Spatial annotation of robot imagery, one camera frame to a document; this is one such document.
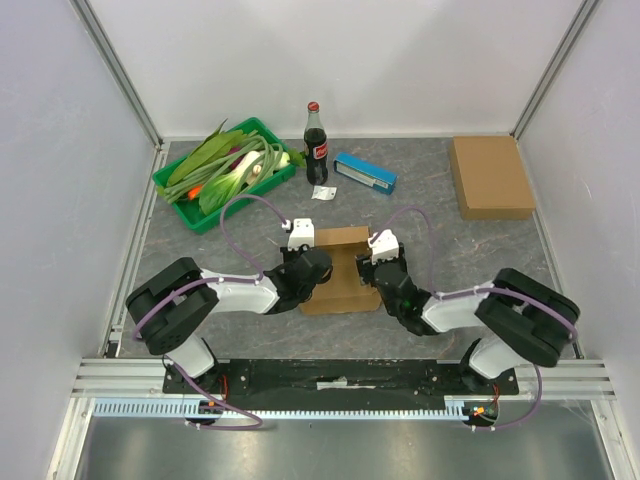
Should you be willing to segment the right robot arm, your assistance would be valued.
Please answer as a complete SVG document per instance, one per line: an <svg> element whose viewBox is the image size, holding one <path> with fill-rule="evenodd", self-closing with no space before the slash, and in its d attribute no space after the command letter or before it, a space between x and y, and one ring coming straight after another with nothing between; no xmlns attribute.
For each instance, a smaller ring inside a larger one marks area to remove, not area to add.
<svg viewBox="0 0 640 480"><path fill-rule="evenodd" d="M387 314L417 336L483 326L458 368L458 381L477 394L505 371L524 363L553 368L577 340L579 307L567 297L513 268L494 280L456 292L430 293L412 281L403 254L375 261L356 257L363 284L377 289Z"/></svg>

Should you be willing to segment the large cardboard box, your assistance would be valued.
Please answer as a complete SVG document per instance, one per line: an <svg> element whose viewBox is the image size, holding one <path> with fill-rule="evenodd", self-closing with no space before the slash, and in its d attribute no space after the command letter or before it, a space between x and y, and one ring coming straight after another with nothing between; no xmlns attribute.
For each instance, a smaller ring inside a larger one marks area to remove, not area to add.
<svg viewBox="0 0 640 480"><path fill-rule="evenodd" d="M526 220L536 204L511 136L455 136L449 149L464 220Z"/></svg>

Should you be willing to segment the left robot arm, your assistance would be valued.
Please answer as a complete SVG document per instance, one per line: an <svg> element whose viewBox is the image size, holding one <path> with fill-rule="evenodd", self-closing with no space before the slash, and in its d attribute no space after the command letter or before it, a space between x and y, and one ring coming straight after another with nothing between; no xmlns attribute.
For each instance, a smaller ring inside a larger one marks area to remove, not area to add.
<svg viewBox="0 0 640 480"><path fill-rule="evenodd" d="M185 382L208 393L219 382L217 360L196 330L211 313L275 315L310 300L333 270L330 255L317 247L283 253L284 262L261 276L224 276L182 257L129 294L125 305L134 337L152 355L167 356L185 372Z"/></svg>

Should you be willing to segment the small cardboard box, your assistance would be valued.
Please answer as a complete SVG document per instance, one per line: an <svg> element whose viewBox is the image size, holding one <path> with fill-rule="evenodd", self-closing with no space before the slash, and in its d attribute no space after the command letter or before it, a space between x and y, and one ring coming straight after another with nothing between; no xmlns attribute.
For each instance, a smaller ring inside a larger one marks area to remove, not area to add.
<svg viewBox="0 0 640 480"><path fill-rule="evenodd" d="M370 252L369 228L351 226L315 231L315 246L326 251L332 260L331 278L317 285L311 299L299 308L305 315L372 312L381 303L378 291L360 282L356 257Z"/></svg>

